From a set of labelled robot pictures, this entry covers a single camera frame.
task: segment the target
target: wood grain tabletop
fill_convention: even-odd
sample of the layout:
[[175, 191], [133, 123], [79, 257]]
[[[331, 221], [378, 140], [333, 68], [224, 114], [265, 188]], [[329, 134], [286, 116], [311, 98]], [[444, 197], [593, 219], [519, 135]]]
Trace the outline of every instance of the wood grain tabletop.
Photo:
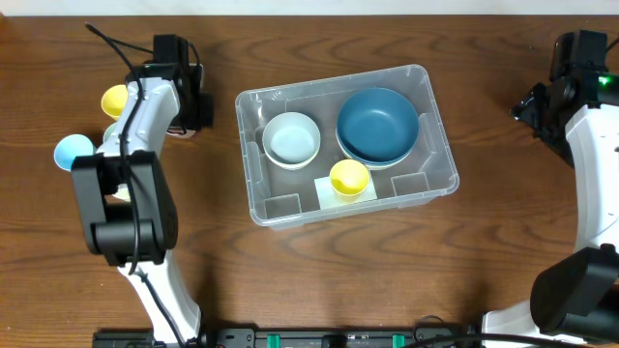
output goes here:
[[[509, 109], [547, 81], [553, 43], [608, 16], [0, 18], [0, 346], [89, 347], [103, 328], [148, 328], [129, 283], [88, 252], [55, 144], [112, 123], [103, 92], [127, 69], [84, 29], [150, 46], [195, 44], [215, 125], [167, 138], [175, 254], [205, 322], [261, 328], [410, 327], [421, 316], [473, 323], [529, 297], [568, 256], [575, 173]], [[134, 62], [146, 59], [130, 52]], [[273, 231], [249, 215], [234, 100], [248, 89], [407, 64], [430, 76], [460, 176], [429, 204]], [[608, 57], [619, 70], [619, 48]]]

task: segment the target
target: gray plastic bin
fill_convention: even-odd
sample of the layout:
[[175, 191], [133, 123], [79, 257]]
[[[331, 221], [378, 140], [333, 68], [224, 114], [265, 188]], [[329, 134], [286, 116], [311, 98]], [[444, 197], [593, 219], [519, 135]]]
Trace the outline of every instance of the gray plastic bin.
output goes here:
[[[336, 140], [339, 108], [355, 92], [368, 87], [389, 88], [407, 97], [419, 113], [420, 137], [402, 162], [371, 172], [378, 199], [321, 210], [314, 179], [329, 176], [331, 167], [345, 159]], [[288, 111], [310, 116], [321, 132], [318, 155], [299, 170], [276, 166], [262, 149], [267, 123]], [[236, 112], [250, 215], [261, 226], [281, 229], [426, 204], [454, 192], [459, 184], [429, 77], [418, 65], [246, 91], [236, 99]]]

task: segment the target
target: table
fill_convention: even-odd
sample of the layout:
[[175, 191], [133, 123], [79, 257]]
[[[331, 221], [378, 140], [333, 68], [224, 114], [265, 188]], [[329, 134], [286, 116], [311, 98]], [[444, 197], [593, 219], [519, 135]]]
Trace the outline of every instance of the table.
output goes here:
[[[554, 40], [611, 38], [619, 17], [0, 18], [0, 346], [85, 347], [101, 328], [148, 328], [129, 283], [83, 241], [70, 175], [52, 159], [69, 133], [101, 144], [100, 98], [127, 69], [84, 29], [150, 46], [195, 44], [215, 126], [168, 138], [175, 248], [213, 327], [410, 327], [472, 323], [529, 297], [568, 256], [575, 173], [508, 110], [548, 76]], [[147, 57], [130, 52], [134, 62]], [[417, 63], [428, 72], [460, 176], [426, 206], [272, 231], [248, 212], [234, 99], [245, 90]], [[619, 49], [608, 57], [619, 69]]]

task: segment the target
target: white wall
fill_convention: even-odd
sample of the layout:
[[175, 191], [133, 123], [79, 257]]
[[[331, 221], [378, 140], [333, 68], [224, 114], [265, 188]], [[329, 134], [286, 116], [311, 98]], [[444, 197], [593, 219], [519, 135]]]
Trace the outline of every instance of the white wall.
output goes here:
[[619, 0], [0, 0], [4, 15], [619, 15]]

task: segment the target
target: green tape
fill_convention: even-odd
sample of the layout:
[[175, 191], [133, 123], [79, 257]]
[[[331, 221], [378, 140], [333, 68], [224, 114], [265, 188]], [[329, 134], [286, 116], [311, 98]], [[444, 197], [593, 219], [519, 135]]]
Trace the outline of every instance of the green tape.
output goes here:
[[394, 334], [393, 348], [402, 348], [406, 345], [406, 337], [403, 334]]
[[280, 348], [280, 336], [278, 334], [267, 334], [267, 348]]

